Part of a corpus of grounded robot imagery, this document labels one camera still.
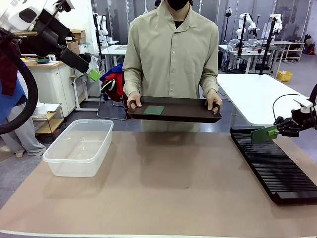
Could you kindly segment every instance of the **white cabinet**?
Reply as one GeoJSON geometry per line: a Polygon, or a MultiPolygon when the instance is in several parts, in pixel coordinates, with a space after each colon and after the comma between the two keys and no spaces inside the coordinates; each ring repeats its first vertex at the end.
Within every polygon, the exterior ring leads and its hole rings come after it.
{"type": "Polygon", "coordinates": [[[64,117],[68,116],[76,107],[72,69],[63,63],[55,67],[27,66],[38,85],[40,102],[61,103],[64,117]]]}

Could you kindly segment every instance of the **gray pants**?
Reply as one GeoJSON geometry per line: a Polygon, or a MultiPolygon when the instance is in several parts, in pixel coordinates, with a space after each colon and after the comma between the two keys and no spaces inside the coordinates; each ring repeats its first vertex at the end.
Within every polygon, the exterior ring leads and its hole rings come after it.
{"type": "MultiPolygon", "coordinates": [[[[6,117],[7,120],[14,120],[23,111],[24,106],[25,105],[22,104],[12,108],[10,114],[6,117]]],[[[41,156],[46,151],[46,147],[35,138],[34,125],[31,118],[18,129],[1,135],[1,137],[9,149],[16,154],[27,151],[29,156],[41,156]]]]}

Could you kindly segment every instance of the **shirt collar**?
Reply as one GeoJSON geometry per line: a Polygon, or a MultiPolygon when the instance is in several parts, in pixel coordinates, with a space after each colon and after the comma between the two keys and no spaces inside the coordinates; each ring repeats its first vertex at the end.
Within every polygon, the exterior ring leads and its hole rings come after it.
{"type": "MultiPolygon", "coordinates": [[[[162,3],[158,7],[158,16],[163,17],[167,20],[173,21],[173,17],[167,8],[166,0],[163,0],[162,3]]],[[[195,16],[194,10],[192,9],[191,5],[189,5],[189,11],[188,11],[187,17],[184,20],[183,25],[184,27],[186,27],[186,29],[188,29],[189,27],[200,28],[200,26],[197,23],[197,18],[195,16]]]]}

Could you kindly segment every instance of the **shirt pocket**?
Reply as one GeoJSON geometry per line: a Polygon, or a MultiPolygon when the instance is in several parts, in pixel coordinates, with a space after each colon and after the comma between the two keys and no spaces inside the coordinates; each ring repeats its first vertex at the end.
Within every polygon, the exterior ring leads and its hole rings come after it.
{"type": "Polygon", "coordinates": [[[188,49],[185,56],[186,73],[202,73],[204,68],[205,54],[194,49],[188,49]]]}

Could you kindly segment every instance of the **yellow basket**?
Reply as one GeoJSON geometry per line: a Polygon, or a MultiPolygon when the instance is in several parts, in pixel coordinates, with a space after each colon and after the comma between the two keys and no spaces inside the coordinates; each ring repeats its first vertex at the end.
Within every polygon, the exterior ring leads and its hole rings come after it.
{"type": "Polygon", "coordinates": [[[290,71],[279,71],[277,74],[277,79],[281,80],[282,82],[289,82],[293,77],[293,73],[290,71]]]}

